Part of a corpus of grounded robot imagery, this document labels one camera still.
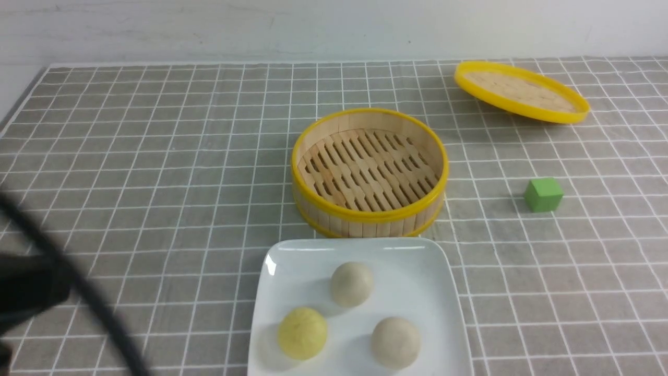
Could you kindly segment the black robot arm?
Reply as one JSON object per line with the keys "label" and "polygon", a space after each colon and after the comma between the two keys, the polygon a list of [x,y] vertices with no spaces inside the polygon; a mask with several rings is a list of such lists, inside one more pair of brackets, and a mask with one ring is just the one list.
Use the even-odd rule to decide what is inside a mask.
{"label": "black robot arm", "polygon": [[42,255],[1,255],[1,335],[64,302],[70,277]]}

